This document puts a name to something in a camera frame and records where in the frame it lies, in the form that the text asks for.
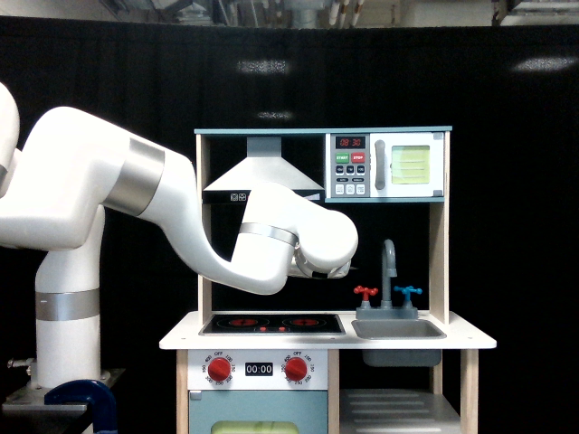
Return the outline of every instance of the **black cooktop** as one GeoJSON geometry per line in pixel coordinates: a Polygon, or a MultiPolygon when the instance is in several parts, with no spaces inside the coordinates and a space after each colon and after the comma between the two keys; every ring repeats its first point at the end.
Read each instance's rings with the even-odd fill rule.
{"type": "Polygon", "coordinates": [[[214,315],[200,335],[234,334],[342,335],[335,314],[230,314],[214,315]]]}

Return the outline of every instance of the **toy oven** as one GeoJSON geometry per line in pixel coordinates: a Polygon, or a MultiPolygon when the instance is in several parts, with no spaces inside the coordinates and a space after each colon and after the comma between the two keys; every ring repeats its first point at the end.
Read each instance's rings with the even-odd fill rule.
{"type": "Polygon", "coordinates": [[[190,350],[190,434],[327,433],[327,351],[190,350]]]}

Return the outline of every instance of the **toy microwave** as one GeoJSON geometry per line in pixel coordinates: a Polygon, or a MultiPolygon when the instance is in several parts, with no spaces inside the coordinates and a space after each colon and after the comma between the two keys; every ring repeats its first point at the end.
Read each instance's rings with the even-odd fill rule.
{"type": "Polygon", "coordinates": [[[431,129],[326,134],[326,197],[442,198],[450,128],[431,129]]]}

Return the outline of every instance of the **timer display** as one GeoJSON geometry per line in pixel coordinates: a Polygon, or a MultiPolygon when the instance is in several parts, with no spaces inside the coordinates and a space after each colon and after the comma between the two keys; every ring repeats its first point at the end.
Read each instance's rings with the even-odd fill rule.
{"type": "Polygon", "coordinates": [[[273,363],[249,362],[245,364],[245,375],[248,377],[273,376],[273,363]]]}
{"type": "Polygon", "coordinates": [[[336,149],[365,149],[365,137],[336,136],[336,149]]]}

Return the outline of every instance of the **microwave window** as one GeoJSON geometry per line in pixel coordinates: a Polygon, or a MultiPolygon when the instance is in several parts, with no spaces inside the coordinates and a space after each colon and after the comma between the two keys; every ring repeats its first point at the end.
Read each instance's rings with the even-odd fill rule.
{"type": "Polygon", "coordinates": [[[336,136],[336,149],[365,149],[365,136],[361,137],[336,136]]]}
{"type": "Polygon", "coordinates": [[[392,184],[428,184],[430,146],[392,146],[392,184]]]}

